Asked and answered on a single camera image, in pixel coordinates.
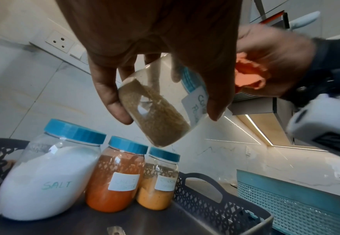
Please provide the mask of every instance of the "salt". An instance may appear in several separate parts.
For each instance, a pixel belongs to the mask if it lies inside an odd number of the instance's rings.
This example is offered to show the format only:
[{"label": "salt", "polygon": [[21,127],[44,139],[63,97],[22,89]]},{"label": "salt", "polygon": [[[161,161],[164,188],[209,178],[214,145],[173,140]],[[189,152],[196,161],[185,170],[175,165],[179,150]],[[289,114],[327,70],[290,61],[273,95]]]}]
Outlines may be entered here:
[{"label": "salt", "polygon": [[13,168],[0,187],[0,215],[39,220],[69,209],[83,193],[99,153],[64,147]]}]

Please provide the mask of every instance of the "blue lid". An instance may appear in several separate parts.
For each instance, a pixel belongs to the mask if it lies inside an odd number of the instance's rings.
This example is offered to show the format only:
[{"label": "blue lid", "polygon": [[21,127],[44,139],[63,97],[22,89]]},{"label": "blue lid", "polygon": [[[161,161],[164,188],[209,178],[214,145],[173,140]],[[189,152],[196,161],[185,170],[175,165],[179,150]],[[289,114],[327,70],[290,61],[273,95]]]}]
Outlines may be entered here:
[{"label": "blue lid", "polygon": [[144,155],[148,151],[148,146],[118,136],[112,136],[109,140],[109,145],[116,149],[140,155]]},{"label": "blue lid", "polygon": [[44,130],[56,136],[89,144],[102,144],[107,136],[104,133],[58,119],[51,119]]},{"label": "blue lid", "polygon": [[180,155],[176,153],[171,153],[164,151],[162,149],[156,148],[156,147],[151,147],[149,150],[149,154],[153,155],[154,157],[157,158],[162,158],[168,161],[174,161],[174,162],[179,162],[180,161]]}]

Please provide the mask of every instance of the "orange crumpled cloth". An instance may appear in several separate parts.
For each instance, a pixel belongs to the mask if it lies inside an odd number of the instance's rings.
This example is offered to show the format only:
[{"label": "orange crumpled cloth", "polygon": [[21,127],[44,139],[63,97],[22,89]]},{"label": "orange crumpled cloth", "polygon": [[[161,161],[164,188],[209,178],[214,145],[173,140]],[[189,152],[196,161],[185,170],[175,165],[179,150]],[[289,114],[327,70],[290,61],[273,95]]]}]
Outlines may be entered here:
[{"label": "orange crumpled cloth", "polygon": [[258,63],[246,59],[247,54],[237,53],[235,67],[235,89],[240,92],[243,87],[259,90],[266,85],[266,80],[271,77],[268,70]]}]

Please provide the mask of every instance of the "plastic jar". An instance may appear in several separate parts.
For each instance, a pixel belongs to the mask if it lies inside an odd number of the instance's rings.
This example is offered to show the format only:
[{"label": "plastic jar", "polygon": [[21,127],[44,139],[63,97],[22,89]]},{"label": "plastic jar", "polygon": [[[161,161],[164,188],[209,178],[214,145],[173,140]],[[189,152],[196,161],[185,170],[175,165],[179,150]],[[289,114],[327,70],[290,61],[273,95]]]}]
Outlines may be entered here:
[{"label": "plastic jar", "polygon": [[106,135],[51,119],[0,186],[0,215],[39,220],[69,209],[83,193]]},{"label": "plastic jar", "polygon": [[130,75],[122,82],[118,95],[157,147],[176,142],[207,116],[208,95],[201,77],[172,62],[170,54]]},{"label": "plastic jar", "polygon": [[150,148],[136,197],[140,205],[156,211],[169,207],[178,180],[179,160],[176,153]]},{"label": "plastic jar", "polygon": [[148,146],[112,136],[86,188],[86,203],[102,212],[128,207],[143,175],[147,151]]}]

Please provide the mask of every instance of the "spice jar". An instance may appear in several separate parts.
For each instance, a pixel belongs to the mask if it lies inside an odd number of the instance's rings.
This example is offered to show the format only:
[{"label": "spice jar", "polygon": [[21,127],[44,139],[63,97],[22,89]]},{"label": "spice jar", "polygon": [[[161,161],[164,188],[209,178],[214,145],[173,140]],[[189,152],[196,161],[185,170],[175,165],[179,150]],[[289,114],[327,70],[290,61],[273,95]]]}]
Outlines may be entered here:
[{"label": "spice jar", "polygon": [[95,210],[117,212],[134,199],[148,146],[112,136],[86,188],[86,203]]},{"label": "spice jar", "polygon": [[130,75],[118,95],[157,147],[176,142],[207,116],[208,95],[201,77],[176,63],[170,54]]},{"label": "spice jar", "polygon": [[176,153],[150,148],[136,197],[140,205],[159,211],[171,204],[179,175],[179,160],[180,155]]},{"label": "spice jar", "polygon": [[0,186],[0,215],[39,220],[69,209],[85,190],[106,135],[51,119]]}]

